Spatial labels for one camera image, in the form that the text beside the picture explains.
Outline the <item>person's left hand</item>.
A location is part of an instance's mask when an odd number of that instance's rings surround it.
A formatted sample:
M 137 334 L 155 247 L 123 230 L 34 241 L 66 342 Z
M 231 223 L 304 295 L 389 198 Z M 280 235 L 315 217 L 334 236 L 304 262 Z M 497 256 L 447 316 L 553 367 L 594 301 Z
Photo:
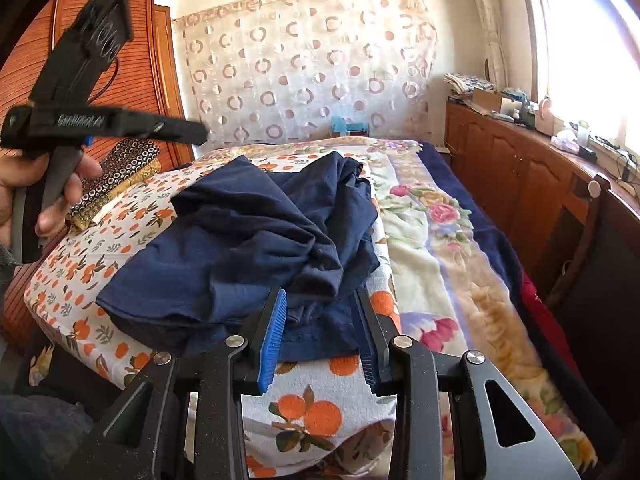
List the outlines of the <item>person's left hand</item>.
M 47 240 L 65 224 L 70 207 L 84 195 L 82 182 L 102 174 L 100 164 L 86 154 L 22 155 L 1 159 L 1 245 L 18 261 L 32 261 L 40 240 Z

